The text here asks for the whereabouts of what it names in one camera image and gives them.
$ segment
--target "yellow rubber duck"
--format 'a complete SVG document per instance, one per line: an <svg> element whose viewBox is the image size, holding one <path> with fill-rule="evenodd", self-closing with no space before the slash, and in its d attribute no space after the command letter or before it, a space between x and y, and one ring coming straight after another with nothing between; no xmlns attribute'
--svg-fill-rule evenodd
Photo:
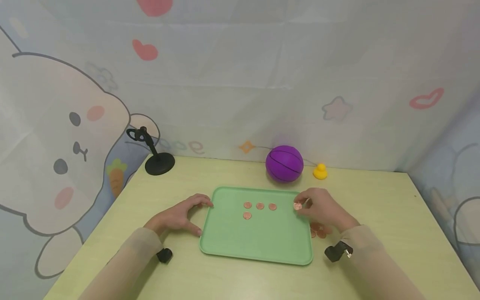
<svg viewBox="0 0 480 300"><path fill-rule="evenodd" d="M324 164L318 164L315 170L313 170L313 175L320 180L327 178L327 167Z"/></svg>

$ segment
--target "purple basketball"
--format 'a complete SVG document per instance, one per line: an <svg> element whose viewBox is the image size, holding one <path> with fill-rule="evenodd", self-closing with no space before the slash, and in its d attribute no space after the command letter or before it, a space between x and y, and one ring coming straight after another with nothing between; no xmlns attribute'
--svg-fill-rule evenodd
<svg viewBox="0 0 480 300"><path fill-rule="evenodd" d="M297 180L303 171L303 158L294 147L278 146L268 154L265 166L273 180L292 182Z"/></svg>

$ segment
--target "red lips print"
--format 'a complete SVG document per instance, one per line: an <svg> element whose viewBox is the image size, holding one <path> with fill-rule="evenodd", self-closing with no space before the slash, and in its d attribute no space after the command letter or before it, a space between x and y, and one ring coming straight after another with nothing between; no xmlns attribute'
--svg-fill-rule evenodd
<svg viewBox="0 0 480 300"><path fill-rule="evenodd" d="M430 95L419 95L410 100L410 107L414 109L427 109L431 108L442 98L444 95L444 89L439 87L435 89Z"/></svg>
<svg viewBox="0 0 480 300"><path fill-rule="evenodd" d="M147 16L159 17L172 8L173 0L137 0L137 3Z"/></svg>
<svg viewBox="0 0 480 300"><path fill-rule="evenodd" d="M158 56L158 50L154 45L144 45L138 39L134 39L132 41L132 46L135 52L137 52L138 57L143 60L154 60Z"/></svg>

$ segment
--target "green tray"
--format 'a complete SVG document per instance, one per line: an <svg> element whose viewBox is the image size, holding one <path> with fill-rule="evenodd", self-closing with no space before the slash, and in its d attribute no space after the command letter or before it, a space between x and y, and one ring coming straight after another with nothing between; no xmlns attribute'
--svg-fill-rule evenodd
<svg viewBox="0 0 480 300"><path fill-rule="evenodd" d="M215 205L208 209L200 250L206 254L259 261L307 265L312 262L309 222L297 216L293 199L297 192L219 187ZM250 209L243 207L248 201ZM263 210L256 204L262 202ZM277 209L268 208L275 203ZM250 212L250 220L243 218Z"/></svg>

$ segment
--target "table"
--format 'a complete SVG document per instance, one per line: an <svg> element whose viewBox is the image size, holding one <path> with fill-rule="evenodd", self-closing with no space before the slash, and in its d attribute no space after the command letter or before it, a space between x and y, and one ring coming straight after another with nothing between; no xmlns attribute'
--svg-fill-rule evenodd
<svg viewBox="0 0 480 300"><path fill-rule="evenodd" d="M480 293L405 173L330 168L325 180L313 167L291 184L277 184L263 163L177 157L167 174L150 176L143 165L52 287L47 300L77 299L127 237L156 212L194 193L211 195L218 186L303 191L327 188L361 223L368 224L427 299L479 299ZM203 226L206 208L192 217ZM200 252L198 238L170 233L168 265L154 258L137 281L132 299L372 299L348 259L329 262L325 248L334 232L314 238L306 267L265 263Z"/></svg>

